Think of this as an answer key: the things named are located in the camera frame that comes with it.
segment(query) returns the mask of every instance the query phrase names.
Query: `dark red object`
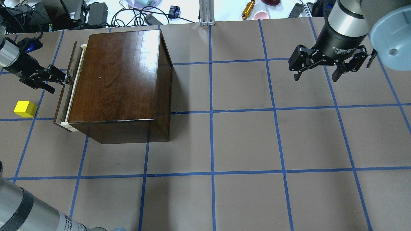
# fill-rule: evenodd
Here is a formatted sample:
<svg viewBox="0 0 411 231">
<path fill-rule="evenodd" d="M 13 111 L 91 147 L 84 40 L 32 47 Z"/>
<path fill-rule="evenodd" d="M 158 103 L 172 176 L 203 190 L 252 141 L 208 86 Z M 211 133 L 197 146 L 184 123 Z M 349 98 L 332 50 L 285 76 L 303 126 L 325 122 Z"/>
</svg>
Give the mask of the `dark red object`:
<svg viewBox="0 0 411 231">
<path fill-rule="evenodd" d="M 281 0 L 261 0 L 263 3 L 270 5 L 270 6 L 276 6 L 281 3 Z"/>
</svg>

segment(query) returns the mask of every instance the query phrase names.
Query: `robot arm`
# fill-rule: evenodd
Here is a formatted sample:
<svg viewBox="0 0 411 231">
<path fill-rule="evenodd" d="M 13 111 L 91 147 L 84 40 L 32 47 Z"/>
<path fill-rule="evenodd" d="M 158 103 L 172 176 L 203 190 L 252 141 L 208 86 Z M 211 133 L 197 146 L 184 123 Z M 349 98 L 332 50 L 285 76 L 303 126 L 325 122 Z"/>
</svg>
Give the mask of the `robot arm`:
<svg viewBox="0 0 411 231">
<path fill-rule="evenodd" d="M 53 65 L 47 68 L 40 66 L 37 60 L 27 54 L 42 46 L 38 38 L 25 38 L 16 44 L 9 38 L 0 37 L 0 67 L 15 74 L 20 82 L 29 87 L 53 94 L 55 89 L 46 81 L 64 85 L 66 75 Z"/>
<path fill-rule="evenodd" d="M 315 45 L 311 49 L 298 45 L 291 55 L 294 80 L 319 65 L 337 66 L 333 82 L 358 71 L 368 56 L 360 44 L 369 32 L 376 50 L 373 57 L 378 51 L 389 68 L 411 70 L 411 0 L 337 0 Z"/>
</svg>

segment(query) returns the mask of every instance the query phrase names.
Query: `metal bracket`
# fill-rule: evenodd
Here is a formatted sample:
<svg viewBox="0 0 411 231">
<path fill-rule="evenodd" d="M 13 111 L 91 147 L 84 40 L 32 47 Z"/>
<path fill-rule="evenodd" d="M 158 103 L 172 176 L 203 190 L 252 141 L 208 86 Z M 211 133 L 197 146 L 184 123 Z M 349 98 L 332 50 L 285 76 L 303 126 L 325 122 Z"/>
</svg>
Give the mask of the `metal bracket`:
<svg viewBox="0 0 411 231">
<path fill-rule="evenodd" d="M 200 25 L 215 25 L 214 0 L 200 0 Z"/>
</svg>

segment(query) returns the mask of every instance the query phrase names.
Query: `white label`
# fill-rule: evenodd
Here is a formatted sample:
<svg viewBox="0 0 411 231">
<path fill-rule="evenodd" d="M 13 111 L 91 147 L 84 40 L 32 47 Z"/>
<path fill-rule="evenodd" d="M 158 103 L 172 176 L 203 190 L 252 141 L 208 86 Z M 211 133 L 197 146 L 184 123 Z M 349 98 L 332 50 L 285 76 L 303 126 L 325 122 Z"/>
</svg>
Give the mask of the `white label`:
<svg viewBox="0 0 411 231">
<path fill-rule="evenodd" d="M 77 223 L 61 212 L 58 213 L 60 215 L 60 220 L 56 231 L 87 231 L 84 225 Z"/>
</svg>

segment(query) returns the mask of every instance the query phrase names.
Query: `tiled floor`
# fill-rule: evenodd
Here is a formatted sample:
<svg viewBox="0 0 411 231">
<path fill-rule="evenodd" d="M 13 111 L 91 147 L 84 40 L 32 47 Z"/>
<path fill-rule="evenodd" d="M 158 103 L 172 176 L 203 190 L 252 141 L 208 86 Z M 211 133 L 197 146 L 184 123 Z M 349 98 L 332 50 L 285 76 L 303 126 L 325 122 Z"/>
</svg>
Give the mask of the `tiled floor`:
<svg viewBox="0 0 411 231">
<path fill-rule="evenodd" d="M 67 132 L 51 120 L 60 86 L 52 95 L 3 72 L 3 176 L 108 230 L 409 231 L 411 72 L 376 60 L 337 83 L 322 67 L 295 82 L 287 59 L 323 23 L 161 26 L 176 73 L 166 143 L 101 145 Z M 45 33 L 32 55 L 65 70 L 74 41 L 157 28 Z M 35 119 L 13 114 L 18 100 L 39 104 Z"/>
</svg>

